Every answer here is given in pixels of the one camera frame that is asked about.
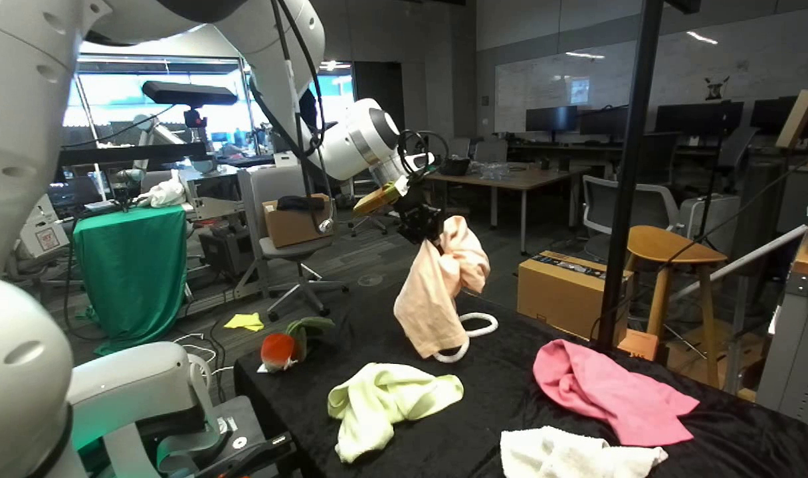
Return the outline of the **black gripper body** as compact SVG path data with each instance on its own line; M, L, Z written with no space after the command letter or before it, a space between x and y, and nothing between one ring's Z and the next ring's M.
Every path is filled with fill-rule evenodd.
M399 234L410 240L434 240L442 231L442 209L430 203L399 203Z

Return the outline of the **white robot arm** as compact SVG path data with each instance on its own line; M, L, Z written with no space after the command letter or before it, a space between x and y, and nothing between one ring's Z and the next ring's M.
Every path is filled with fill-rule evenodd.
M299 116L326 45L311 0L0 0L0 271L55 174L79 45L141 45L193 25L228 39L256 104L303 163L335 179L374 177L362 211L415 203L418 169L377 100L350 104L335 124Z

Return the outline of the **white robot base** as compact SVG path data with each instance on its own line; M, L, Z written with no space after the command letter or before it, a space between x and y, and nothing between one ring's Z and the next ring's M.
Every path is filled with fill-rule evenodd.
M244 396L179 343L74 363L54 316L0 278L0 478L277 478Z

